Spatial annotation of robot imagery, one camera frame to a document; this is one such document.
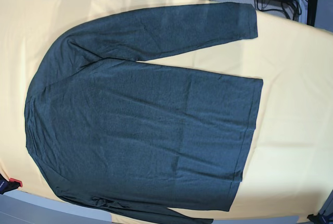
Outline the dark grey long-sleeve T-shirt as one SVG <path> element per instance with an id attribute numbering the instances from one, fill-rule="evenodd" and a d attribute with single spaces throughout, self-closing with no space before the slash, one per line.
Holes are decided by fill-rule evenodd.
<path id="1" fill-rule="evenodd" d="M 239 3 L 132 10 L 62 34 L 24 110 L 26 148 L 54 194 L 153 223 L 229 211 L 263 81 L 151 61 L 257 35 L 255 9 Z"/>

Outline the yellow table cloth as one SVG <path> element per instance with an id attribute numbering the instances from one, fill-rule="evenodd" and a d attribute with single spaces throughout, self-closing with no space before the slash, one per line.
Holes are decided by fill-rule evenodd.
<path id="1" fill-rule="evenodd" d="M 25 147 L 28 86 L 54 40 L 72 27 L 123 11 L 201 0 L 1 0 L 1 174 L 17 194 L 61 204 Z M 257 13 L 258 37 L 157 60 L 263 80 L 242 183 L 230 211 L 181 210 L 216 220 L 318 212 L 332 191 L 332 34 Z"/>

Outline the red and black clamp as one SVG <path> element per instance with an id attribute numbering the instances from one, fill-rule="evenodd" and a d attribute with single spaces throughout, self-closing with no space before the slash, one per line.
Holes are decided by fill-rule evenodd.
<path id="1" fill-rule="evenodd" d="M 10 178 L 9 180 L 7 180 L 2 175 L 0 175 L 0 178 L 1 178 L 0 179 L 0 194 L 1 195 L 22 187 L 22 182 L 20 180 L 16 180 L 13 178 Z"/>

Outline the black clamp lower right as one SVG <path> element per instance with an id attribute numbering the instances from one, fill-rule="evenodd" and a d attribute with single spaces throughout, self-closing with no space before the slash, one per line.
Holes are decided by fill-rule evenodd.
<path id="1" fill-rule="evenodd" d="M 308 220 L 314 224 L 332 224 L 332 214 L 330 215 L 308 215 Z"/>

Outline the black table leg post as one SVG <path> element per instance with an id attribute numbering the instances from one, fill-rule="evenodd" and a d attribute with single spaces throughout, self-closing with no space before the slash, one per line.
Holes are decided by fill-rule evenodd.
<path id="1" fill-rule="evenodd" d="M 306 24 L 309 26 L 315 25 L 318 0 L 308 0 L 308 11 Z"/>

